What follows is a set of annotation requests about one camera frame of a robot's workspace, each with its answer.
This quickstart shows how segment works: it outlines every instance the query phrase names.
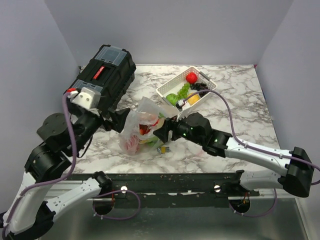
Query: plastic bag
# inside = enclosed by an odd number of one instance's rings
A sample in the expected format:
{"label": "plastic bag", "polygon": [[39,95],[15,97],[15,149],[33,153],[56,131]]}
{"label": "plastic bag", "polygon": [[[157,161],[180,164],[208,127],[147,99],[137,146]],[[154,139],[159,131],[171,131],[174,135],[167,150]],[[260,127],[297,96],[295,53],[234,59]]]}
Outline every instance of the plastic bag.
{"label": "plastic bag", "polygon": [[153,135],[153,132],[162,127],[165,118],[170,118],[172,112],[159,107],[152,100],[143,97],[136,111],[130,111],[119,134],[119,146],[129,155],[137,154],[142,150],[154,150],[163,142]]}

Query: toolbox lid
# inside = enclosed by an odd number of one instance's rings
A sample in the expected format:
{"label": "toolbox lid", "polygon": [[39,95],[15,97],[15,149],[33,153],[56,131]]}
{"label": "toolbox lid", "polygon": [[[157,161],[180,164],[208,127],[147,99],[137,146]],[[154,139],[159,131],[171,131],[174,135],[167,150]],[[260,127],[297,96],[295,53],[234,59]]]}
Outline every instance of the toolbox lid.
{"label": "toolbox lid", "polygon": [[104,61],[116,66],[122,62],[127,53],[115,46],[104,46],[94,59]]}

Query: marble table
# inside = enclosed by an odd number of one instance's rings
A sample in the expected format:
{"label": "marble table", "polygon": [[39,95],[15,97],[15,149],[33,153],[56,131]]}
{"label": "marble table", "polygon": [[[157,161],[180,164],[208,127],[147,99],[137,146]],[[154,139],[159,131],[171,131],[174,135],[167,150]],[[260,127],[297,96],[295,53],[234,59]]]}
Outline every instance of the marble table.
{"label": "marble table", "polygon": [[[217,83],[217,89],[228,103],[239,137],[252,143],[279,148],[276,133],[253,65],[200,65],[196,66]],[[156,88],[188,66],[138,65],[135,80],[122,97],[118,108],[137,108],[142,96],[161,104]],[[217,96],[197,108],[208,118],[211,127],[231,132],[225,104]],[[78,159],[74,173],[221,173],[236,170],[258,171],[263,167],[238,159],[213,157],[199,145],[184,139],[166,143],[171,152],[159,154],[150,151],[126,155],[119,147],[114,131],[99,130],[85,156]]]}

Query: plastic basket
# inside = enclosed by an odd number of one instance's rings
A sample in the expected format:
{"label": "plastic basket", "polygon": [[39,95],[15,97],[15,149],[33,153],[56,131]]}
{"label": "plastic basket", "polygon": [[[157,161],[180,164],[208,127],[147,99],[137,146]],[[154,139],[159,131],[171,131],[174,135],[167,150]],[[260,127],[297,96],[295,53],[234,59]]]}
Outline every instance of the plastic basket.
{"label": "plastic basket", "polygon": [[[175,76],[174,78],[172,78],[171,80],[167,81],[165,84],[161,85],[160,87],[158,87],[156,89],[156,92],[158,93],[158,95],[160,96],[162,102],[168,104],[164,98],[168,95],[168,94],[177,94],[177,92],[183,87],[183,85],[187,82],[186,81],[186,76],[189,73],[195,73],[196,76],[198,77],[197,83],[205,83],[207,85],[207,87],[211,90],[215,90],[217,88],[217,84],[212,81],[209,77],[207,77],[206,75],[203,75],[206,77],[203,77],[200,74],[200,71],[194,67],[191,66],[189,67],[187,70],[181,72],[179,75]],[[196,92],[196,90],[189,90],[189,93],[194,93]],[[192,106],[190,106],[187,111],[190,112],[191,110],[197,108],[198,106],[200,106],[201,104],[203,104],[208,98],[210,98],[212,96],[212,92],[207,93],[205,96],[203,96],[200,100],[198,100],[196,103],[194,103]]]}

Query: wall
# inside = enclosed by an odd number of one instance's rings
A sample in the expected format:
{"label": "wall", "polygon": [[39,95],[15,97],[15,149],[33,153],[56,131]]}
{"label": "wall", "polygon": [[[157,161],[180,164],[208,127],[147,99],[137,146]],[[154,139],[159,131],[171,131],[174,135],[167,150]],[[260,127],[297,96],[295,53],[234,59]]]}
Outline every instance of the wall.
{"label": "wall", "polygon": [[79,69],[43,0],[0,1],[0,213],[21,184],[41,143],[36,130],[61,111]]}
{"label": "wall", "polygon": [[[320,1],[295,0],[258,63],[257,74],[274,118],[280,146],[304,148],[320,165]],[[306,199],[309,216],[320,223],[320,187]]]}
{"label": "wall", "polygon": [[255,64],[292,0],[45,0],[79,65],[102,44],[138,64]]}

